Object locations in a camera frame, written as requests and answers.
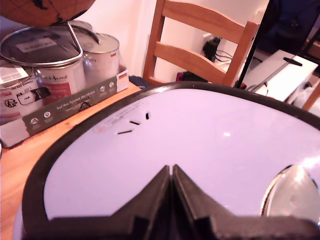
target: white wall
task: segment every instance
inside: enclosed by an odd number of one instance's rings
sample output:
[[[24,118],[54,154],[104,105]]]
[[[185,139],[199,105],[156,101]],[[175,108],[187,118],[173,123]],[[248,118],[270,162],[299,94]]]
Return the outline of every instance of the white wall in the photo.
[[[246,24],[257,10],[265,9],[268,0],[187,0],[215,9],[233,20]],[[94,30],[115,36],[120,41],[121,55],[131,75],[141,76],[151,31],[156,0],[96,0],[78,19],[92,24]],[[24,26],[1,18],[1,37]],[[162,41],[174,46],[200,52],[205,32],[172,19],[166,19]],[[174,81],[182,69],[158,58],[155,77]]]

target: globe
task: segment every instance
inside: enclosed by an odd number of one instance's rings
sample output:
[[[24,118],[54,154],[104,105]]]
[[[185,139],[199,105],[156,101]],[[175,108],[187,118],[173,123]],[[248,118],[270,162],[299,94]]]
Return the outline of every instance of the globe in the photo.
[[[95,0],[1,0],[0,15],[20,24],[48,27],[75,19]]]

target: black logo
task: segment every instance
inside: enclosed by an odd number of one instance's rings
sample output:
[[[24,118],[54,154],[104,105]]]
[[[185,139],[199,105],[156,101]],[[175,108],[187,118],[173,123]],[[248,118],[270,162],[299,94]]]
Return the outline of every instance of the black logo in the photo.
[[[13,108],[15,107],[18,103],[16,102],[16,100],[14,99],[7,99],[4,101],[4,104],[9,107],[9,108]]]

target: wooden table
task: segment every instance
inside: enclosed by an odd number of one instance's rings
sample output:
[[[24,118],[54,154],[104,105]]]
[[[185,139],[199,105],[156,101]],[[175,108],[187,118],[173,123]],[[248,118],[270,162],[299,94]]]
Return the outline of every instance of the wooden table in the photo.
[[[98,104],[30,137],[12,149],[2,149],[1,165],[1,237],[11,240],[13,224],[22,200],[27,177],[39,157],[62,135],[110,104],[140,89],[130,83],[123,90]]]

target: chair backrest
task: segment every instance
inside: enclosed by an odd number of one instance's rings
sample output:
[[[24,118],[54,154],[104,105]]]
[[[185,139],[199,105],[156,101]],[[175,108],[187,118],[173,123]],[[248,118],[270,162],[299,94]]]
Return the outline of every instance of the chair backrest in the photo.
[[[302,109],[308,111],[312,105],[316,102],[316,100],[320,97],[320,82],[317,84],[309,98],[306,100],[304,105],[302,106]]]
[[[165,17],[219,36],[237,44],[228,71],[204,56],[160,42]],[[163,83],[154,78],[157,57],[186,69],[212,83],[231,86],[238,75],[259,25],[248,21],[245,26],[212,9],[196,4],[157,0],[147,49],[143,78],[152,85]]]

